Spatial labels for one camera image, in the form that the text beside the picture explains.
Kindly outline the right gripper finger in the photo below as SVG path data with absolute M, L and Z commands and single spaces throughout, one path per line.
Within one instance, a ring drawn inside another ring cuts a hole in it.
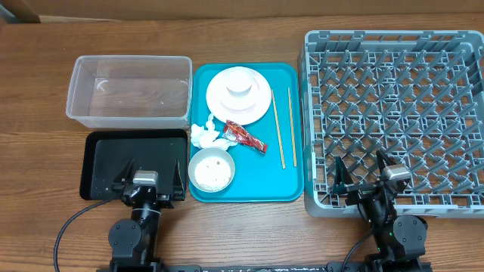
M 348 193 L 348 187 L 353 186 L 354 181 L 340 156 L 335 159 L 335 166 L 334 185 L 331 193 Z
M 376 151 L 376 157 L 378 168 L 386 168 L 390 165 L 396 165 L 396 161 L 387 156 L 387 154 L 382 149 Z

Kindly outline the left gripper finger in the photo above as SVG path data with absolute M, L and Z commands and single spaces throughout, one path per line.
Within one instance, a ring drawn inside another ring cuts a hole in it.
M 119 184 L 123 185 L 131 176 L 132 167 L 133 167 L 133 160 L 131 159 L 123 167 L 121 172 L 114 178 L 113 185 L 119 185 Z
M 175 161 L 174 176 L 172 181 L 172 189 L 174 195 L 185 195 L 185 182 L 182 180 L 179 161 Z

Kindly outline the rice pile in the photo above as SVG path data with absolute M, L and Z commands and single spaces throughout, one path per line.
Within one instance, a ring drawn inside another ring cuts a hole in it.
M 220 157 L 210 156 L 197 163 L 194 170 L 196 183 L 202 190 L 215 192 L 226 187 L 231 180 L 231 166 Z

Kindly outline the grey bowl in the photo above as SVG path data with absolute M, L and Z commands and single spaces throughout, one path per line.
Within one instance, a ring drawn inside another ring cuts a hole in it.
M 210 156 L 220 157 L 220 158 L 224 159 L 225 161 L 227 161 L 228 164 L 231 166 L 232 174 L 231 174 L 231 180 L 229 182 L 229 184 L 230 184 L 232 182 L 232 180 L 234 178 L 234 174 L 235 174 L 234 160 L 232 159 L 231 155 L 227 151 L 219 149 L 219 148 L 215 148 L 215 147 L 200 150 L 193 155 L 193 157 L 190 160 L 189 166 L 188 166 L 188 175 L 189 175 L 189 178 L 190 178 L 190 182 L 198 190 L 201 190 L 201 191 L 206 192 L 206 193 L 216 193 L 216 192 L 219 192 L 219 191 L 209 192 L 209 191 L 202 190 L 199 187 L 199 185 L 196 183 L 195 177 L 194 177 L 194 170 L 195 170 L 197 163 L 199 163 L 202 159 L 205 159 L 205 158 L 210 157 Z

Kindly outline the white tissue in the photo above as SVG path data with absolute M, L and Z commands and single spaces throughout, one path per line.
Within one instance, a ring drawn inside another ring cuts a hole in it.
M 236 142 L 220 136 L 220 132 L 215 130 L 213 119 L 214 115 L 210 113 L 205 125 L 191 125 L 191 144 L 201 150 L 211 147 L 227 150 L 236 146 Z

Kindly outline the red sauce packet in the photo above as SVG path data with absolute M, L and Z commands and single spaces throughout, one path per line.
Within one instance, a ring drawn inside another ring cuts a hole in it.
M 267 152 L 267 144 L 260 139 L 255 138 L 244 127 L 231 120 L 227 120 L 225 122 L 223 138 L 247 147 L 251 147 L 261 154 L 266 154 Z

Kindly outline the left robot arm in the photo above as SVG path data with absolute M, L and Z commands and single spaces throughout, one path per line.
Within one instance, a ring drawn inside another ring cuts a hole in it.
M 117 221 L 109 231 L 110 271 L 168 271 L 163 261 L 155 256 L 155 248 L 161 210 L 172 209 L 175 201 L 185 200 L 186 185 L 179 162 L 175 162 L 169 190 L 162 189 L 158 180 L 156 171 L 136 170 L 133 161 L 114 179 L 113 192 L 132 208 L 132 213 L 130 218 Z

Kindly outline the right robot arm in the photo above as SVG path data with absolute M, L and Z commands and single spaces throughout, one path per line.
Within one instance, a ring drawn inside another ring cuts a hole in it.
M 398 215 L 393 205 L 393 200 L 411 180 L 411 173 L 382 150 L 376 155 L 380 175 L 369 184 L 356 184 L 343 160 L 339 156 L 335 159 L 336 171 L 330 194 L 344 195 L 347 206 L 355 206 L 370 226 L 369 233 L 335 267 L 341 271 L 431 271 L 431 264 L 420 261 L 420 256 L 426 252 L 426 220 L 416 215 Z M 350 264 L 352 254 L 370 237 L 374 238 L 377 253 L 367 255 L 362 262 Z

